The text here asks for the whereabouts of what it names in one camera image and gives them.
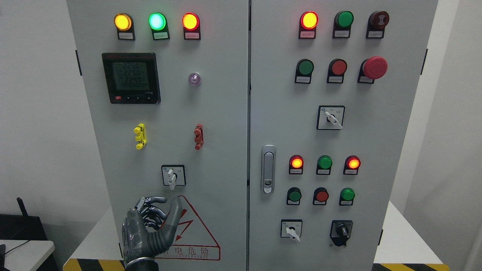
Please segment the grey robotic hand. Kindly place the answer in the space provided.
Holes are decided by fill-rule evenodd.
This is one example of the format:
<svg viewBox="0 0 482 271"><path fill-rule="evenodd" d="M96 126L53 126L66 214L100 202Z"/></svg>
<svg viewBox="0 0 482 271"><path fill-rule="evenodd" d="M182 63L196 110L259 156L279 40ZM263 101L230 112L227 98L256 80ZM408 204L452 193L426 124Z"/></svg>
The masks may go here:
<svg viewBox="0 0 482 271"><path fill-rule="evenodd" d="M166 202L167 199L160 196L142 197L127 211L122 225L125 266L140 257L155 259L173 244L183 208L179 197L172 199L169 214L153 206L153 203Z"/></svg>

